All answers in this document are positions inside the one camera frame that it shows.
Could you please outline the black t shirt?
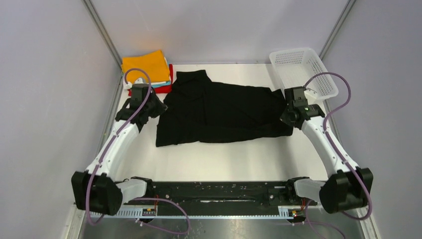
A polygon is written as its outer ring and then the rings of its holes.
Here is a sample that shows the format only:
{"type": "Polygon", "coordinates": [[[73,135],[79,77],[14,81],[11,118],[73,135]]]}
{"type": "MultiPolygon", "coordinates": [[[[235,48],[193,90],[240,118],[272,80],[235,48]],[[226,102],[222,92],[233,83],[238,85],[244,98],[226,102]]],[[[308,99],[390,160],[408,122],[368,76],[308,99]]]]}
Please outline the black t shirt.
{"type": "Polygon", "coordinates": [[[156,147],[293,134],[280,120],[287,106],[281,90],[213,82],[205,70],[177,72],[164,104],[168,108],[159,117],[156,147]]]}

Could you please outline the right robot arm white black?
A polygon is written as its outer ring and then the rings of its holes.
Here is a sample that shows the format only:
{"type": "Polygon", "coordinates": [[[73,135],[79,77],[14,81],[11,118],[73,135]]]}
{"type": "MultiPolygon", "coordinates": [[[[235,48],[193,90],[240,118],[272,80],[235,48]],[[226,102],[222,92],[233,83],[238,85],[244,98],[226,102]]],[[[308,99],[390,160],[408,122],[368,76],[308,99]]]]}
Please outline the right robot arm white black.
{"type": "Polygon", "coordinates": [[[373,209],[371,170],[361,168],[331,136],[323,110],[318,104],[308,103],[305,90],[305,87],[284,90],[287,107],[280,119],[302,131],[310,140],[323,162],[328,180],[321,182],[309,177],[288,180],[287,202],[298,205],[305,198],[311,199],[320,203],[329,214],[367,207],[370,215],[373,209]]]}

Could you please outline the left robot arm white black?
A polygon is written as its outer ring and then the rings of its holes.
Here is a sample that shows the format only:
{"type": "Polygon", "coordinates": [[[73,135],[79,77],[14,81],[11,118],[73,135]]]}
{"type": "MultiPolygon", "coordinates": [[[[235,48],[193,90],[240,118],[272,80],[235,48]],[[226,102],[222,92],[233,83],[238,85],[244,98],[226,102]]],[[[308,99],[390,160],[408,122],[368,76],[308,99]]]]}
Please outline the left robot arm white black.
{"type": "Polygon", "coordinates": [[[76,171],[71,178],[75,204],[80,210],[114,216],[121,205],[135,198],[144,205],[154,200],[149,179],[134,176],[118,182],[116,175],[143,126],[164,113],[167,106],[148,84],[134,84],[130,91],[131,96],[117,112],[98,155],[83,172],[76,171]]]}

